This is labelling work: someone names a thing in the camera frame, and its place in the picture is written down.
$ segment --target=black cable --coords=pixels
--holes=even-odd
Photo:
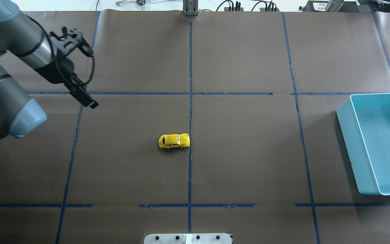
[[[37,22],[36,20],[34,20],[33,18],[31,18],[30,16],[28,16],[28,18],[34,22],[41,30],[43,33],[45,33],[45,37],[46,37],[46,40],[48,41],[49,43],[49,47],[51,49],[51,54],[52,54],[52,58],[54,60],[54,64],[55,64],[55,67],[57,68],[57,71],[58,71],[58,74],[61,76],[61,78],[64,80],[65,83],[69,84],[69,85],[73,85],[73,86],[86,86],[88,83],[91,82],[91,80],[93,79],[93,74],[94,74],[94,69],[95,69],[95,65],[96,65],[96,60],[94,59],[94,55],[91,56],[91,59],[93,60],[93,64],[92,64],[92,67],[91,67],[91,73],[90,73],[90,77],[88,78],[88,81],[85,82],[85,83],[82,83],[80,85],[78,84],[73,84],[72,82],[69,82],[63,75],[63,73],[61,72],[61,69],[59,67],[59,63],[57,61],[57,56],[54,52],[54,48],[53,48],[53,45],[52,45],[52,40],[51,38],[49,37],[48,33],[46,32],[45,28],[43,28],[42,25],[40,25],[39,22]]]
[[[231,8],[234,8],[234,3],[233,3],[231,0],[225,0],[225,1],[223,1],[223,2],[218,6],[218,8],[216,9],[216,11],[218,11],[219,8],[220,8],[224,3],[226,3],[226,2],[232,4],[232,7],[230,6],[229,11],[231,10]]]
[[[267,9],[267,2],[265,2],[265,1],[258,1],[258,2],[254,5],[254,7],[251,9],[251,12],[254,10],[254,8],[255,8],[259,3],[264,3],[264,4],[266,5],[266,8],[265,8],[265,9]]]
[[[272,7],[272,2],[269,3],[269,6],[264,9],[264,12],[270,11],[270,8]]]
[[[266,4],[266,7],[264,8],[264,11],[267,11],[267,9],[270,9],[268,6],[267,6],[267,4],[268,3],[271,3],[271,9],[273,10],[274,8],[274,11],[272,11],[272,12],[276,12],[276,10],[277,10],[277,5],[276,5],[276,3],[274,3],[273,1],[262,1],[262,0],[259,0],[255,5],[254,5],[254,7],[252,8],[252,10],[251,10],[251,12],[254,10],[254,8],[255,8],[255,6],[257,5],[257,4],[259,4],[259,3],[265,3]]]

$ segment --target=white mounting plate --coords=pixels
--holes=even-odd
[[[233,239],[227,233],[180,233],[150,234],[144,244],[232,244]]]

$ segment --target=blue tape line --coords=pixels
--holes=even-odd
[[[188,207],[187,204],[138,204],[140,208]]]
[[[140,208],[189,207],[187,204],[138,204]],[[256,204],[191,204],[190,207],[255,207]]]
[[[57,231],[57,236],[56,236],[56,239],[55,239],[55,244],[59,243],[59,238],[60,238],[60,234],[61,234],[62,221],[64,219],[64,211],[65,211],[65,208],[66,208],[66,204],[65,203],[67,201],[67,193],[68,193],[68,187],[69,187],[69,184],[70,184],[71,170],[73,168],[74,153],[76,151],[76,145],[78,143],[79,125],[81,123],[82,111],[84,111],[84,107],[81,105],[81,108],[79,110],[78,123],[76,125],[76,133],[74,135],[73,148],[71,150],[70,165],[68,167],[67,180],[66,180],[66,183],[65,183],[64,197],[63,197],[63,200],[62,200],[60,220],[59,220],[59,223],[58,223],[58,231]]]
[[[70,95],[70,93],[59,93],[59,92],[49,92],[49,91],[43,91],[43,92],[29,92],[30,95]]]
[[[272,96],[273,93],[193,93],[194,95],[201,96],[201,95],[270,95]]]
[[[317,203],[316,207],[390,207],[390,203]],[[295,207],[311,207],[311,204],[299,203]]]
[[[30,95],[70,95],[67,92],[57,91],[43,91],[43,92],[29,92]],[[91,95],[190,95],[191,93],[138,93],[138,92],[91,92]],[[192,93],[192,95],[270,95],[273,93]]]
[[[0,204],[0,207],[62,207],[62,204]],[[66,207],[93,207],[93,204],[70,204]]]
[[[121,93],[90,93],[91,95],[189,95],[189,93],[132,93],[132,92],[121,92]]]
[[[0,204],[0,207],[61,207],[61,204]]]
[[[386,59],[386,62],[387,62],[387,66],[388,66],[389,72],[390,72],[390,61],[389,61],[389,58],[388,58],[387,53],[386,53],[386,49],[385,49],[385,46],[384,46],[384,43],[383,43],[382,36],[381,36],[381,34],[380,34],[379,24],[377,23],[377,19],[376,19],[376,14],[375,14],[375,12],[373,12],[373,19],[374,19],[374,24],[376,25],[376,32],[377,32],[377,35],[378,35],[378,37],[379,37],[380,44],[381,44],[381,46],[382,46],[383,54],[385,55],[385,59]]]
[[[189,137],[192,140],[192,22],[189,23]],[[192,233],[192,146],[189,147],[188,233]]]
[[[71,207],[71,208],[91,208],[93,207],[93,204],[66,204],[65,207]]]
[[[91,43],[91,48],[94,48],[94,46],[96,45],[96,36],[97,36],[97,30],[99,29],[100,13],[101,13],[101,11],[99,11],[99,13],[97,14],[96,28],[94,29],[94,37],[93,37],[93,42]]]
[[[192,207],[255,207],[256,204],[192,204]]]
[[[293,81],[294,102],[296,103],[297,120],[299,121],[300,139],[302,141],[303,153],[305,155],[306,178],[308,180],[309,197],[311,198],[312,218],[314,220],[314,229],[315,229],[315,232],[316,232],[317,244],[320,244],[319,225],[317,223],[316,207],[315,207],[315,204],[314,204],[314,195],[313,195],[313,192],[312,192],[312,184],[311,184],[311,176],[310,176],[310,173],[309,173],[308,156],[306,154],[305,137],[303,136],[302,120],[300,118],[299,101],[297,99],[296,81],[294,79],[293,69],[291,68],[290,44],[288,42],[287,25],[286,25],[286,20],[285,20],[285,14],[283,12],[282,12],[282,20],[283,20],[283,24],[284,24],[285,42],[286,42],[286,45],[287,45],[288,63],[289,63],[289,66],[290,66],[291,80]]]
[[[353,94],[371,94],[371,93],[297,93],[298,96],[349,96]]]

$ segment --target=white surface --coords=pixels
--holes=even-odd
[[[22,11],[94,11],[96,9],[96,0],[12,0],[19,5]],[[154,0],[150,3],[150,0],[146,0],[146,11],[168,11],[168,10],[182,10],[183,1],[159,1]],[[209,9],[215,11],[219,4],[223,0],[199,0],[199,9]],[[136,0],[127,0],[125,3],[117,6],[115,4],[117,0],[99,0],[97,7],[98,11],[104,9],[116,9],[121,11],[141,11],[141,7],[136,4]],[[282,12],[299,12],[299,6],[305,6],[307,0],[274,0],[274,3]],[[242,0],[242,7],[245,11],[250,11],[256,1]],[[220,11],[223,11],[223,7],[228,7],[228,3],[224,3]]]

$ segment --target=metal bracket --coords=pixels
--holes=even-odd
[[[198,0],[183,0],[183,15],[196,16],[198,13]]]
[[[227,233],[177,233],[150,234],[144,244],[232,244],[233,238]]]

